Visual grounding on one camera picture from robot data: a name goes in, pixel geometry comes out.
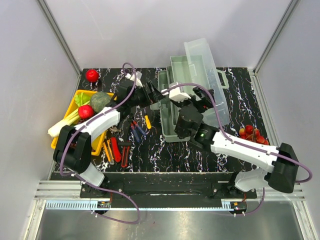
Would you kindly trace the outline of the black claw hammer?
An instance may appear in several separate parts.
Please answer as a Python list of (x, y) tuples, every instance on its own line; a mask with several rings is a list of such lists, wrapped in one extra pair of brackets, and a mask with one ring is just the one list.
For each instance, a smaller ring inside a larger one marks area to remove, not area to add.
[(122, 128), (123, 128), (123, 122), (124, 120), (130, 115), (130, 114), (134, 114), (136, 108), (135, 107), (119, 107), (117, 109), (120, 112), (120, 120), (119, 123), (112, 126), (110, 128), (111, 132), (114, 133), (120, 133), (122, 132)]

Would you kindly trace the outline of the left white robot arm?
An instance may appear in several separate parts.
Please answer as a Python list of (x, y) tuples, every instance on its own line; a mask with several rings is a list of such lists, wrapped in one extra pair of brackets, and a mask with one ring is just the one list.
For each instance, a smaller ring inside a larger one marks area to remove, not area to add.
[(109, 186), (104, 182), (104, 174), (92, 163), (92, 142), (123, 121), (133, 107), (148, 107), (165, 98), (151, 81), (142, 86), (135, 83), (125, 80), (99, 113), (76, 126), (65, 125), (57, 139), (53, 160), (77, 174), (83, 182), (91, 184), (90, 190), (98, 198), (107, 195)]

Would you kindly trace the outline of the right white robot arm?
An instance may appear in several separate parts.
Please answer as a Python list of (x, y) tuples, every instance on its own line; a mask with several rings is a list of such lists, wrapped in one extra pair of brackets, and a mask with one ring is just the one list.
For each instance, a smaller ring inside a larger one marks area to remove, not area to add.
[(281, 193), (293, 192), (299, 166), (291, 145), (282, 143), (277, 147), (248, 141), (204, 123), (203, 113), (213, 107), (213, 91), (194, 83), (195, 96), (191, 96), (181, 87), (181, 84), (175, 84), (168, 89), (169, 99), (180, 108), (174, 130), (177, 136), (189, 138), (189, 142), (200, 150), (231, 156), (257, 167), (232, 174), (227, 186), (231, 197), (239, 198), (245, 192), (265, 186)]

